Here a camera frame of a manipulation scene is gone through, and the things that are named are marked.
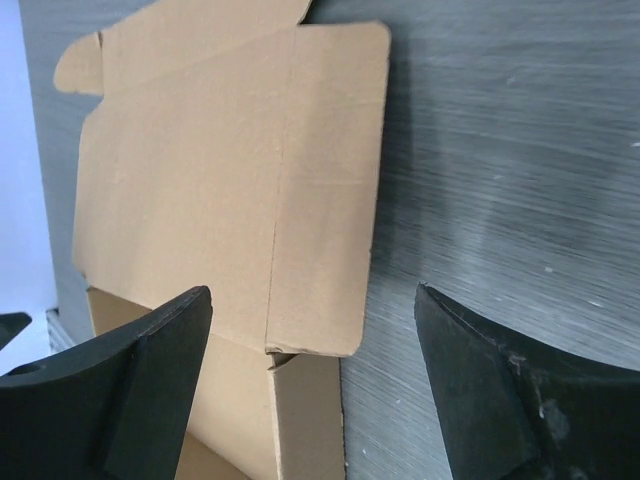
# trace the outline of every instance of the wood grain surface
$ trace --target wood grain surface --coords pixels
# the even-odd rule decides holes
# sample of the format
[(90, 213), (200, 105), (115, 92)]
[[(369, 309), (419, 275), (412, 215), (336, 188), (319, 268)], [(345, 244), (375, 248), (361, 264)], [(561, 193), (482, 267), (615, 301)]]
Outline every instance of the wood grain surface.
[[(73, 38), (144, 3), (22, 1), (61, 312), (77, 339), (88, 323), (68, 259), (92, 105), (51, 78)], [(640, 2), (316, 0), (308, 21), (373, 19), (394, 43), (368, 325), (343, 362), (348, 472), (449, 480), (415, 334), (418, 281), (640, 369)]]

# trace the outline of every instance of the brown cardboard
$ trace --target brown cardboard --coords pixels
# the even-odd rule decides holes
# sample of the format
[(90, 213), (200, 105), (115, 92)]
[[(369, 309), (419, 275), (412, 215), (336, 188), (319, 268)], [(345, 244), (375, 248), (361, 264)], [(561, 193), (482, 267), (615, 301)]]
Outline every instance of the brown cardboard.
[(344, 478), (337, 357), (362, 339), (390, 40), (298, 25), (308, 6), (160, 0), (56, 68), (104, 96), (73, 247), (96, 332), (213, 292), (184, 480)]

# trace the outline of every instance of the black plastic part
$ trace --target black plastic part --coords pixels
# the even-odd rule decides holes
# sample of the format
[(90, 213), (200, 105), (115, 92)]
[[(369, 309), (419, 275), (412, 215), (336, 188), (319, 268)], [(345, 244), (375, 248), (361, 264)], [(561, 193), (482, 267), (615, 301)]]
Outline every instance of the black plastic part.
[(640, 479), (640, 372), (551, 347), (424, 285), (415, 316), (455, 480)]
[(6, 313), (0, 315), (0, 350), (27, 328), (31, 317), (26, 313)]
[(211, 315), (197, 287), (0, 377), (0, 478), (173, 480)]

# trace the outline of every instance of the unfolded cardboard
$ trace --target unfolded cardboard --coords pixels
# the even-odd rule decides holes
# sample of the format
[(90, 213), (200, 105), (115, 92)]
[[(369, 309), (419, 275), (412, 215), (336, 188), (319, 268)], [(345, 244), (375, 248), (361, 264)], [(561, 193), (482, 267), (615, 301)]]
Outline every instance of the unfolded cardboard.
[(189, 431), (255, 479), (343, 478), (335, 357), (364, 324), (389, 34), (300, 26), (308, 5), (160, 0), (55, 74), (104, 97), (73, 249), (96, 331), (208, 285)]

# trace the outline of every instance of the gray table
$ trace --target gray table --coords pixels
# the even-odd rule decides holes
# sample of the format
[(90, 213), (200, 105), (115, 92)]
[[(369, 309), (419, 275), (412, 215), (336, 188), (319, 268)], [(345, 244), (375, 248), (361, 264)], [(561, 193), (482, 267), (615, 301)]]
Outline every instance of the gray table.
[[(144, 3), (22, 0), (60, 307), (77, 340), (90, 330), (68, 259), (93, 101), (58, 95), (51, 77), (73, 38)], [(381, 19), (394, 35), (368, 326), (343, 363), (349, 475), (450, 479), (414, 331), (419, 280), (640, 369), (640, 2), (319, 0), (310, 18)]]

